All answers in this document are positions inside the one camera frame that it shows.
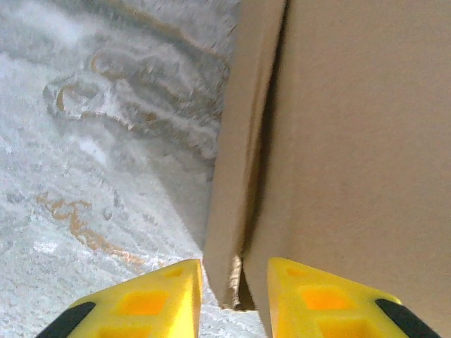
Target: gray floor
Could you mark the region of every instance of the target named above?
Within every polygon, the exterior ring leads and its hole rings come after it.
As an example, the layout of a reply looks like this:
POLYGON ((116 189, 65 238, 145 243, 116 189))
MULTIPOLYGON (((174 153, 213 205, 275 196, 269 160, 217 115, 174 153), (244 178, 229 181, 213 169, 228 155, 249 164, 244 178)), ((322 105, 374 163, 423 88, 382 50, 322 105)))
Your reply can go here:
MULTIPOLYGON (((237 0, 0 0, 0 337, 202 257, 237 0)), ((264 337, 204 290, 201 337, 264 337)))

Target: black rubber edge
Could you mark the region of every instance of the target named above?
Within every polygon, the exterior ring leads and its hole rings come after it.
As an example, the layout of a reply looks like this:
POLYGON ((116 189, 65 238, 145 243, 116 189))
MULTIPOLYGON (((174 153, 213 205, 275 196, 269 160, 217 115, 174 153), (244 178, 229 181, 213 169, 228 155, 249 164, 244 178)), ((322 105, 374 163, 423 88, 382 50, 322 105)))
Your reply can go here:
POLYGON ((377 299, 376 304, 409 338, 441 338, 405 306, 387 299, 377 299))
POLYGON ((36 338, 68 338, 71 332, 86 318, 95 306, 95 303, 88 301, 87 303, 69 308, 60 314, 44 331, 39 333, 36 338))

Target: cardboard flap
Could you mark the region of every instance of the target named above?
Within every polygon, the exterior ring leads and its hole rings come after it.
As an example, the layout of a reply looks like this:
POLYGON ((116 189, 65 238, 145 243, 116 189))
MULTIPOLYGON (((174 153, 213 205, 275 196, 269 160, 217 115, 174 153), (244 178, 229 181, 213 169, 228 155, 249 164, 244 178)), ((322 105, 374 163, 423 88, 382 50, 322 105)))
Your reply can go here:
POLYGON ((244 233, 252 214, 259 135, 285 0, 243 1, 225 91, 204 264, 219 304, 237 308, 244 233))
POLYGON ((280 256, 390 292, 451 337, 450 18, 441 1, 289 1, 243 259, 268 334, 280 256))

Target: orange stain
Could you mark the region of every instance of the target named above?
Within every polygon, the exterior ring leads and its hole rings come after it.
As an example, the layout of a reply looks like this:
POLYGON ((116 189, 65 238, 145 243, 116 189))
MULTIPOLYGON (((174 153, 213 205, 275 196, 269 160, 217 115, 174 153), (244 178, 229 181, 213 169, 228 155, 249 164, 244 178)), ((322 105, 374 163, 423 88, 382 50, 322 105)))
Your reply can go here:
MULTIPOLYGON (((100 249, 108 255, 119 257, 127 264, 142 265, 145 263, 144 259, 108 242, 103 236, 87 228, 87 222, 80 219, 79 210, 81 208, 90 210, 92 208, 90 202, 79 200, 68 203, 65 199, 51 201, 48 192, 39 195, 36 198, 36 201, 37 203, 42 204, 55 220, 69 220, 70 233, 80 243, 85 244, 90 249, 100 249)), ((140 267, 136 268, 137 272, 142 272, 140 267)))

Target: cardboard edge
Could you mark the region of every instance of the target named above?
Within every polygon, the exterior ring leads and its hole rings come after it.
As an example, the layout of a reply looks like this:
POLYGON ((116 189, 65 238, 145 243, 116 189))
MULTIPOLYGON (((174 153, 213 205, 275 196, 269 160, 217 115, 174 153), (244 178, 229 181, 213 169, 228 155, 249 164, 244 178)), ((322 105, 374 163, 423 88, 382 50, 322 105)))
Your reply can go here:
POLYGON ((261 119, 286 0, 241 3, 241 16, 211 188, 204 247, 209 284, 223 308, 253 310, 240 300, 242 250, 258 176, 261 119))

